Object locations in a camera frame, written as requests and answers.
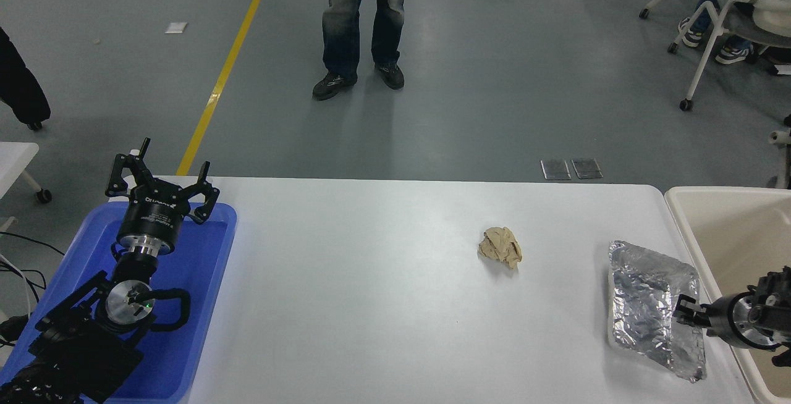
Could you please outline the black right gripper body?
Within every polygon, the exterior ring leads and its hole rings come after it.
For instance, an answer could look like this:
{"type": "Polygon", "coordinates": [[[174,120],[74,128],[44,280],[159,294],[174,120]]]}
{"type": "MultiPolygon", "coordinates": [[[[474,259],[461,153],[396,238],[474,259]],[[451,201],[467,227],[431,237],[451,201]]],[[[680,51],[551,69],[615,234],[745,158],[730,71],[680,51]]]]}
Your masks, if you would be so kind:
{"type": "Polygon", "coordinates": [[[718,337],[731,346],[742,346],[741,333],[734,320],[734,309],[739,300],[739,295],[724,295],[707,306],[710,324],[706,330],[707,337],[718,337]]]}

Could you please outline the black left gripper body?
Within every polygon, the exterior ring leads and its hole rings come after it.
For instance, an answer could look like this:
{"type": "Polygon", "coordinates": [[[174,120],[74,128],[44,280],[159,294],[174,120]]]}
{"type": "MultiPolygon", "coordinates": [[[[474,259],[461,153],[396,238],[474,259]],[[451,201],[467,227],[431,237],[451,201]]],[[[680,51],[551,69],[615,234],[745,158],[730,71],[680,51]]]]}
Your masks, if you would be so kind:
{"type": "Polygon", "coordinates": [[[162,246],[175,246],[189,212],[187,203],[174,199],[180,190],[178,185],[133,187],[116,240],[122,246],[131,246],[134,237],[149,236],[160,240],[162,246]]]}

